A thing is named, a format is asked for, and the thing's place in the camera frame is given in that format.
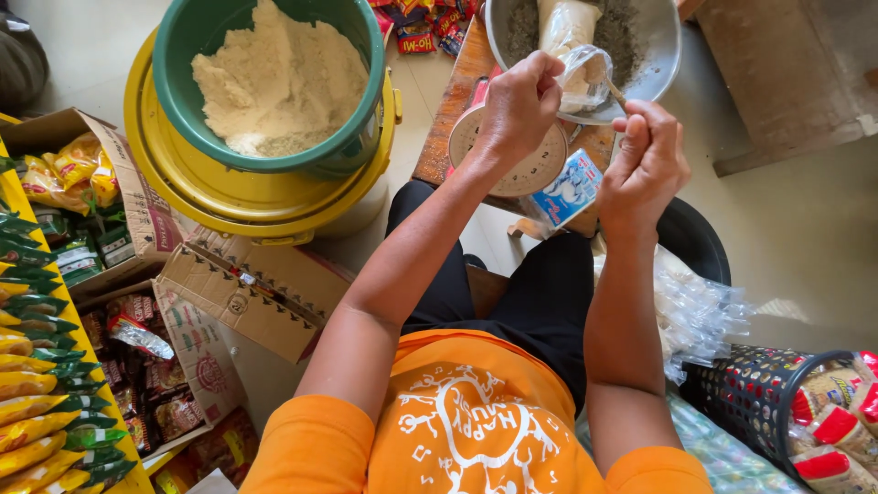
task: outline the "spoon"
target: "spoon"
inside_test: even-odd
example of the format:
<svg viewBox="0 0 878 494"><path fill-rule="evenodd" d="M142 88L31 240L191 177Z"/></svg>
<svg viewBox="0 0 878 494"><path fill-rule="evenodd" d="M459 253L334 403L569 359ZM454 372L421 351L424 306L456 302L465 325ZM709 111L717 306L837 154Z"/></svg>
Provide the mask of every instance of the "spoon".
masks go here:
<svg viewBox="0 0 878 494"><path fill-rule="evenodd" d="M628 103L628 100L625 99L622 92L619 91L619 88L615 87L613 81L609 80L609 77L607 77L607 64L604 63L603 57L596 55L588 59L585 64L585 69L586 82L589 84L600 84L607 81L609 91L613 93L615 100L619 102L619 106L622 107L622 111L625 112L625 115L629 116L628 111L625 110L625 104Z"/></svg>

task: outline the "hand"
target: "hand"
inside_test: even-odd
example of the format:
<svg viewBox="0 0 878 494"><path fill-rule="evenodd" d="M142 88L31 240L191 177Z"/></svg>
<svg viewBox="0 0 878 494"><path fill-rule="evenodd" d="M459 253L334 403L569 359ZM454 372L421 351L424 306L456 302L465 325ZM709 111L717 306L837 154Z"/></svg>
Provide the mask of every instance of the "hand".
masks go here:
<svg viewBox="0 0 878 494"><path fill-rule="evenodd" d="M501 156L504 173L536 151L549 132L561 106L554 77L562 72L559 59L535 51L491 81L476 145Z"/></svg>
<svg viewBox="0 0 878 494"><path fill-rule="evenodd" d="M656 225L673 196L689 181L683 126L658 103L631 100L628 119L613 120L624 132L622 151L604 173L597 205L608 243L658 240Z"/></svg>

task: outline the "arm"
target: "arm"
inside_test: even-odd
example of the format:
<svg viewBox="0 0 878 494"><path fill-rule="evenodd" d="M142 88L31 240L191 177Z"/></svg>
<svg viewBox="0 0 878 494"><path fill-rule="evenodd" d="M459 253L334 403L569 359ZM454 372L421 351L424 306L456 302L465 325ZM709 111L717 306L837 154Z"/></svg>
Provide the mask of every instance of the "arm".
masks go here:
<svg viewBox="0 0 878 494"><path fill-rule="evenodd" d="M296 396L354 404L377 423L402 324L476 207L536 150L560 106L564 64L535 52L491 83L483 132L460 168L388 236L330 317Z"/></svg>
<svg viewBox="0 0 878 494"><path fill-rule="evenodd" d="M682 126L655 103L630 101L622 151L598 195L607 262L588 310L583 339L594 459L606 476L642 447L682 449L665 402L656 329L652 256L656 224L689 178Z"/></svg>

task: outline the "green bucket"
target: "green bucket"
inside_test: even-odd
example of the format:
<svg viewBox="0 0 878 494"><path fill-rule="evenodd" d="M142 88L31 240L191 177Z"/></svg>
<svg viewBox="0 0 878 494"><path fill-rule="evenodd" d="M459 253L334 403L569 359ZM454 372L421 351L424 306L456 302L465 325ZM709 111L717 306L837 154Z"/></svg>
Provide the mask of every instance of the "green bucket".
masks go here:
<svg viewBox="0 0 878 494"><path fill-rule="evenodd" d="M379 100L385 77L385 50L367 0L275 0L298 22L323 21L345 35L369 71L363 100L348 122L329 139L301 153L255 158L232 151L205 124L205 98L192 78L196 54L215 54L226 31L253 29L256 0L174 0L159 25L153 51L155 91L171 124L199 151L240 171L307 171L334 180L359 170L378 149Z"/></svg>

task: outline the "metal bowl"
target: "metal bowl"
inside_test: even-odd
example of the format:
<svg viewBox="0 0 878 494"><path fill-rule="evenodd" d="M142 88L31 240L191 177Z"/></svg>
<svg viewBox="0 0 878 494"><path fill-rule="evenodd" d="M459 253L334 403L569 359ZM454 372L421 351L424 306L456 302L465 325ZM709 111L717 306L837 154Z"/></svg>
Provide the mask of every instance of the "metal bowl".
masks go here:
<svg viewBox="0 0 878 494"><path fill-rule="evenodd" d="M513 7L521 2L536 0L487 0L485 25L494 58L503 69L509 70L518 61L508 52L509 17ZM619 0L605 0L612 4ZM680 17L673 0L625 0L637 13L631 20L633 45L641 55L631 79L619 89L628 99L660 99L680 69ZM607 99L590 111L579 113L558 112L558 117L589 125L605 125L625 113L615 98Z"/></svg>

